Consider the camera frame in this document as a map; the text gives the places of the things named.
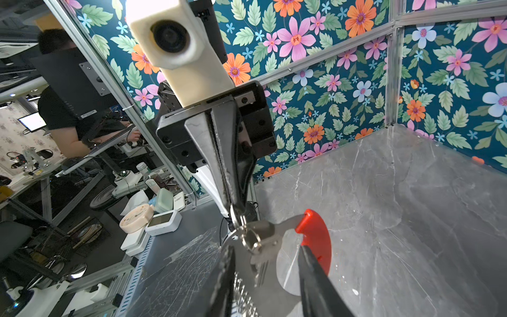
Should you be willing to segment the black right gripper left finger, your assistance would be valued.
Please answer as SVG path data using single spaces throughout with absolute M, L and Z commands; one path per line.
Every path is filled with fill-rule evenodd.
M 209 278 L 211 284 L 205 311 L 206 316 L 231 316 L 235 273 L 235 250 L 232 246 L 228 246 L 221 253 Z

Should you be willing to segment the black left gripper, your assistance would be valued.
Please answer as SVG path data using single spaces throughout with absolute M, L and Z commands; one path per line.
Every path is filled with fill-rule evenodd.
M 224 216 L 245 210 L 256 160 L 277 150 L 262 85 L 253 81 L 164 115 L 157 137 L 194 174 Z

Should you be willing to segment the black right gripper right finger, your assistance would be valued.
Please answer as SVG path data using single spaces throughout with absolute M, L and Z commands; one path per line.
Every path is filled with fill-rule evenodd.
M 303 316 L 353 317 L 308 246 L 301 246 L 298 269 Z

